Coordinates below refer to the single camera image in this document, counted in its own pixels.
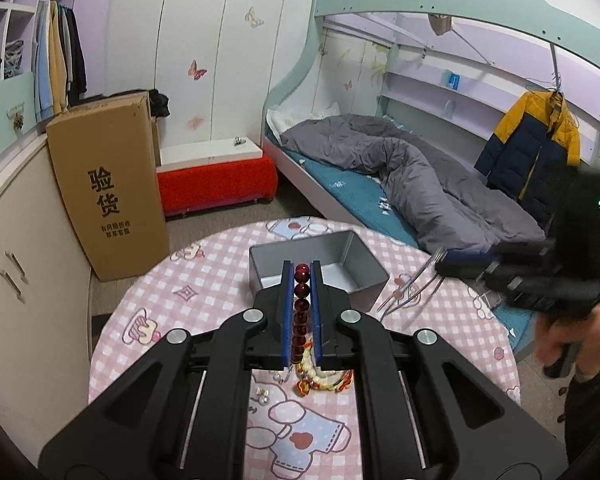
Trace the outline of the person's right hand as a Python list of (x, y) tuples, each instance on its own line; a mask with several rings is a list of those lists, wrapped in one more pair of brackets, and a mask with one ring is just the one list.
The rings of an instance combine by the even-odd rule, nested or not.
[(566, 344), (580, 344), (576, 365), (585, 377), (600, 372), (600, 304), (580, 321), (550, 322), (539, 314), (535, 324), (535, 355), (545, 366), (553, 365)]

